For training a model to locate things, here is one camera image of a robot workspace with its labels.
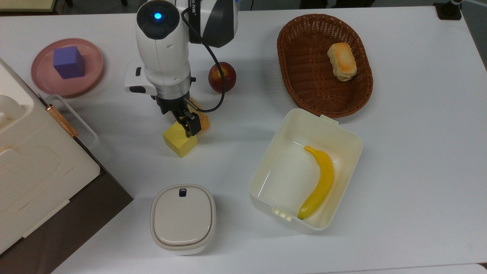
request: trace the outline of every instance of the purple cube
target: purple cube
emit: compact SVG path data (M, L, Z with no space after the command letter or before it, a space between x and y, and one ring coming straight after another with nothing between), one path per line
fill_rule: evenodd
M85 60L76 46L54 49L53 66L63 79L85 75Z

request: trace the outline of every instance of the white plastic container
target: white plastic container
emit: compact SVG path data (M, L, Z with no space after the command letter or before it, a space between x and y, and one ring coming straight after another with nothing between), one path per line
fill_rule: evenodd
M216 224L215 200L199 185L175 185L155 197L150 231L156 244L179 255L201 252Z
M326 152L334 166L334 182L324 202L309 218L296 216L320 176L309 145ZM250 181L255 207L303 234L325 229L331 222L362 152L362 140L326 116L291 110L272 139Z
M100 166L0 59L0 253L99 173Z

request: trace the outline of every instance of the brown basket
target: brown basket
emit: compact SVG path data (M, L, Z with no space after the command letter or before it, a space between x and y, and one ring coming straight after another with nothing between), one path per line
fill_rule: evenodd
M333 75L326 54L334 43L350 45L357 74L348 82ZM357 33L338 18L308 14L289 21L277 40L282 79L296 105L315 115L343 117L357 112L372 93L372 71Z

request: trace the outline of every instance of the apple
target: apple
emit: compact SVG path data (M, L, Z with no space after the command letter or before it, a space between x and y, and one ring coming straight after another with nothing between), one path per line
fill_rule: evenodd
M223 76L225 77L226 81L226 93L235 86L235 82L237 81L237 73L229 63L220 62L219 64L222 67ZM210 72L208 73L208 82L216 92L223 92L222 76L220 75L220 71L218 70L216 64L211 67Z

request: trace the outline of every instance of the yellow banana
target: yellow banana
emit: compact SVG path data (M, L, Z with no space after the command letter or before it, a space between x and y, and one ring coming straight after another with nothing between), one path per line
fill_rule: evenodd
M320 175L318 185L313 192L308 196L306 201L298 212L299 219L305 219L311 216L325 200L333 183L333 162L325 152L316 150L310 146L305 146L304 149L311 153L319 166Z

